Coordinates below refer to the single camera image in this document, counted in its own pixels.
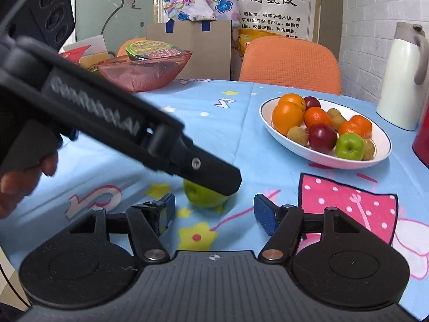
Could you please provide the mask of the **person's left hand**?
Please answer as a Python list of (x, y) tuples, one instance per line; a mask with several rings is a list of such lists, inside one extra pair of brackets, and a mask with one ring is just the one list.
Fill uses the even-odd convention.
[(26, 171), (11, 171), (1, 178), (1, 219), (7, 218), (17, 205), (36, 189), (44, 174), (52, 177), (57, 170), (58, 152), (47, 156), (41, 164)]

